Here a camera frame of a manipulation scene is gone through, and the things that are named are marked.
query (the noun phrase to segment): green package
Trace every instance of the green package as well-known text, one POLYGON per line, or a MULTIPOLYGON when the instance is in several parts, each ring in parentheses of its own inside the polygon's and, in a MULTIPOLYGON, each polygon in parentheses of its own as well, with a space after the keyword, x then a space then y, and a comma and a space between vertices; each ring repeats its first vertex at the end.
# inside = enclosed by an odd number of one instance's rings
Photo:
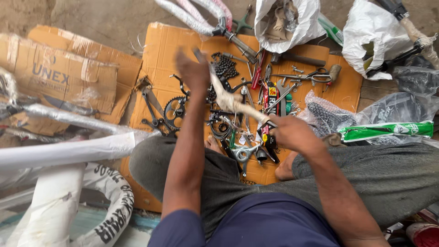
POLYGON ((357 125, 339 129, 344 142, 355 142, 373 139, 387 135, 433 136, 433 122, 422 121, 420 123, 378 123, 357 125))

